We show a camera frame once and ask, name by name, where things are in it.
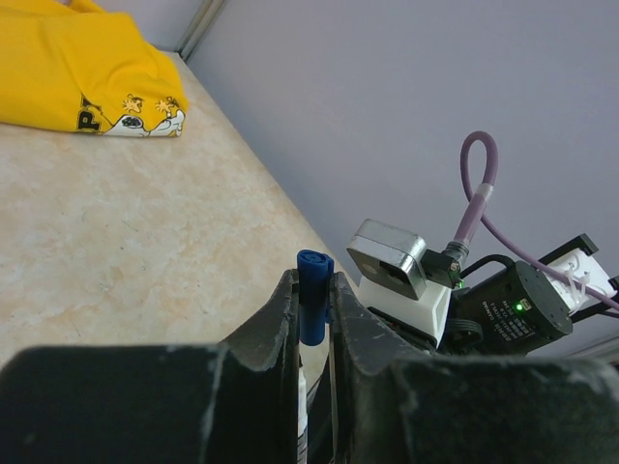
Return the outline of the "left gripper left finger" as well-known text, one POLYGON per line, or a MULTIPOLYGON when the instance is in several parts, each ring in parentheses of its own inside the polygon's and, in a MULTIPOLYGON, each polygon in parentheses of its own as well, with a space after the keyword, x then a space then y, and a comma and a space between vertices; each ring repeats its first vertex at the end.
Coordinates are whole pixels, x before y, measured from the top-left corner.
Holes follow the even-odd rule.
POLYGON ((5 463, 293 463, 298 275, 217 343, 37 346, 1 370, 5 463))

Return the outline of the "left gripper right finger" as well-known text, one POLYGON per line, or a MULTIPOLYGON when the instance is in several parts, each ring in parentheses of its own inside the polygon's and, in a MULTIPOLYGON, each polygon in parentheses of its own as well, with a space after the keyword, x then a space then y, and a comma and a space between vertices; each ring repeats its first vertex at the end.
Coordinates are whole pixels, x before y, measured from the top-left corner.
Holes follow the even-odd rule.
POLYGON ((618 374, 583 358, 432 356, 331 283, 338 463, 614 463, 618 374))

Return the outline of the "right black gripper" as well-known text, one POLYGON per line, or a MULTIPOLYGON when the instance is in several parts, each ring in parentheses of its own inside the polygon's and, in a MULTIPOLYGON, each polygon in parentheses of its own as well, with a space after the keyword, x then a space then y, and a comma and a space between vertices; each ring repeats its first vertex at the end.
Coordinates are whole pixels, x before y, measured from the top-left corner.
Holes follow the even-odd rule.
POLYGON ((504 269, 457 290, 429 282, 418 301, 373 283, 371 312, 411 343, 442 354, 525 356, 573 332, 567 304, 542 272, 502 255, 468 271, 490 262, 504 269))

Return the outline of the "blue pen cap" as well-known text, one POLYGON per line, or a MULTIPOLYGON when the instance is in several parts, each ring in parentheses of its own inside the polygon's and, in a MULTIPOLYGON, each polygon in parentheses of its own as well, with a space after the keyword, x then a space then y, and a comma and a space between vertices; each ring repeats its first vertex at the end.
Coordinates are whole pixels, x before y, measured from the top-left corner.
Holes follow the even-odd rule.
POLYGON ((303 249, 297 254, 299 337, 307 346, 317 346, 325 337, 334 267, 334 260, 325 253, 303 249))

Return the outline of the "yellow folded t-shirt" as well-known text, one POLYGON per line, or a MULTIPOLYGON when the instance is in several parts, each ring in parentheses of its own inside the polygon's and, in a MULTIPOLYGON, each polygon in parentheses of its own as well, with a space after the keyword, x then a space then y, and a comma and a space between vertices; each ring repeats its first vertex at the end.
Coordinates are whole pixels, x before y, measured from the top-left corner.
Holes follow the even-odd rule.
POLYGON ((128 14, 92 1, 2 2, 2 123, 174 137, 188 106, 176 66, 128 14))

